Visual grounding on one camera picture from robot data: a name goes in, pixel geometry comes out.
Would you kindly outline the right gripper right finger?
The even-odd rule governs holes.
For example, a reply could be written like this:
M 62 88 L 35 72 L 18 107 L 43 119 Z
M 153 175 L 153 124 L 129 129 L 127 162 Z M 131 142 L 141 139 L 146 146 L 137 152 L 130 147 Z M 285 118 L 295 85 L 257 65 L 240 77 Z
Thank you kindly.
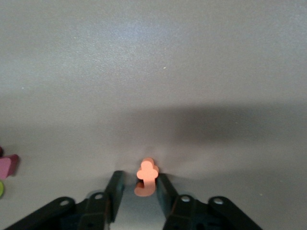
M 165 230 L 210 230 L 207 206 L 187 194 L 179 194 L 164 173 L 157 178 L 157 197 L 165 215 Z

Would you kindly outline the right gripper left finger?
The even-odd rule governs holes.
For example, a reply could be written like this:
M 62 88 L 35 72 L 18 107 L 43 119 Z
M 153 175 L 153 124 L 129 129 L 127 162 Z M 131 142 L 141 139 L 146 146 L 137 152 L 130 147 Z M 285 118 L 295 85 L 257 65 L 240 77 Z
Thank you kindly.
M 80 219 L 82 230 L 108 230 L 116 219 L 124 191 L 124 172 L 115 171 L 104 191 L 94 192 L 85 199 Z

